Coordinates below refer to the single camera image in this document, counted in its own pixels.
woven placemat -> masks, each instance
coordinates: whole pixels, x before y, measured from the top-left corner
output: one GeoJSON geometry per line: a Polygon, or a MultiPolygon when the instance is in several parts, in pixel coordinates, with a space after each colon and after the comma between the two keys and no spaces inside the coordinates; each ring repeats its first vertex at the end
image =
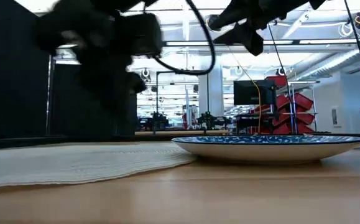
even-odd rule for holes
{"type": "Polygon", "coordinates": [[[0,150],[0,187],[83,184],[188,164],[195,156],[171,144],[72,145],[0,150]]]}

plate rim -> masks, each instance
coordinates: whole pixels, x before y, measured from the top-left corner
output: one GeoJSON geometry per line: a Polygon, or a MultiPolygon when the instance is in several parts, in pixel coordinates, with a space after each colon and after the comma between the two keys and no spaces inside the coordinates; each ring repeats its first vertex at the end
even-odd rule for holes
{"type": "Polygon", "coordinates": [[[174,143],[184,143],[184,144],[211,144],[211,145],[234,145],[234,146],[297,146],[297,145],[320,145],[320,144],[351,144],[351,143],[359,143],[360,137],[356,136],[315,136],[315,137],[347,137],[347,138],[355,138],[353,141],[341,141],[341,142],[295,142],[295,143],[262,143],[262,142],[249,142],[249,143],[225,143],[225,142],[186,142],[186,141],[178,141],[176,139],[181,138],[199,138],[199,137],[246,137],[246,136],[189,136],[189,137],[178,137],[173,138],[172,142],[174,143]]]}

black monitor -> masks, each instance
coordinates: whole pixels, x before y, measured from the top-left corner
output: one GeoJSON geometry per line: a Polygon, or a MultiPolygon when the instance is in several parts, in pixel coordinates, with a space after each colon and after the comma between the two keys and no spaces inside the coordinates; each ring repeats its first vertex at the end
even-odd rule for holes
{"type": "MultiPolygon", "coordinates": [[[[276,89],[273,80],[254,81],[260,89],[261,105],[276,105],[276,89]]],[[[258,105],[259,92],[251,81],[234,81],[234,105],[258,105]]]]}

ceiling duct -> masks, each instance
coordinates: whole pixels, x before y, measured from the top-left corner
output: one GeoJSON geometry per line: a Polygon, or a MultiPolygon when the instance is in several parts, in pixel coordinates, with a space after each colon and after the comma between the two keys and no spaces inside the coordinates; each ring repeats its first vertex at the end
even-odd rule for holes
{"type": "Polygon", "coordinates": [[[291,80],[293,77],[297,76],[298,74],[302,74],[303,72],[307,71],[308,69],[312,68],[312,66],[324,62],[326,59],[336,55],[336,53],[314,53],[311,54],[308,58],[298,62],[294,66],[290,67],[290,71],[286,73],[287,78],[291,80]]]}
{"type": "Polygon", "coordinates": [[[323,63],[318,63],[305,72],[293,77],[292,80],[316,80],[318,78],[327,77],[330,76],[331,73],[358,61],[360,61],[358,49],[343,54],[336,54],[325,60],[323,63]]]}

table surface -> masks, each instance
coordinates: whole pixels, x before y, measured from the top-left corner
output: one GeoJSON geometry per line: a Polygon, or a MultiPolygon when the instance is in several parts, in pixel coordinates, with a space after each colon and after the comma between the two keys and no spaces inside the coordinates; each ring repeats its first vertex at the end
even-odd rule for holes
{"type": "Polygon", "coordinates": [[[0,223],[360,224],[360,150],[297,166],[198,161],[93,184],[3,187],[0,223]]]}

